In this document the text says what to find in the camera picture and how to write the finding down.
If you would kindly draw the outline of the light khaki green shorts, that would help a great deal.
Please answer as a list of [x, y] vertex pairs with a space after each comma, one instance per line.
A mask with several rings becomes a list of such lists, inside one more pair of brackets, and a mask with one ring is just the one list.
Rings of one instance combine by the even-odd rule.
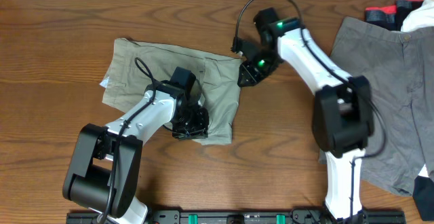
[[233, 121], [241, 89], [237, 84], [241, 59], [184, 48], [179, 45], [148, 43], [118, 38], [113, 58], [100, 85], [104, 104], [129, 111], [144, 96], [152, 79], [169, 80], [176, 68], [196, 76], [199, 102], [208, 110], [208, 137], [202, 145], [230, 145]]

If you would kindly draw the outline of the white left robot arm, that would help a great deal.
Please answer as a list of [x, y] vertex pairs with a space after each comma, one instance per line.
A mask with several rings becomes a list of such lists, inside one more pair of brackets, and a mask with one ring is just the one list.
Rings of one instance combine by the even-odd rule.
[[146, 222], [149, 209], [136, 197], [144, 144], [166, 124], [178, 140], [208, 136], [208, 111], [191, 94], [196, 84], [191, 71], [178, 67], [169, 80], [152, 80], [142, 100], [119, 119], [81, 129], [62, 194], [96, 211], [87, 222]]

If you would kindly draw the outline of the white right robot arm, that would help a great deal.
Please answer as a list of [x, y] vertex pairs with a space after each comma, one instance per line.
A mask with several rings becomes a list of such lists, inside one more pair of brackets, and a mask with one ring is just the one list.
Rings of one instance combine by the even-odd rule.
[[335, 223], [361, 223], [361, 161], [374, 132], [369, 81], [334, 64], [300, 18], [281, 19], [271, 7], [255, 15], [254, 25], [260, 45], [233, 38], [232, 52], [245, 58], [238, 85], [255, 86], [284, 62], [299, 74], [314, 96], [311, 130], [328, 167], [325, 207]]

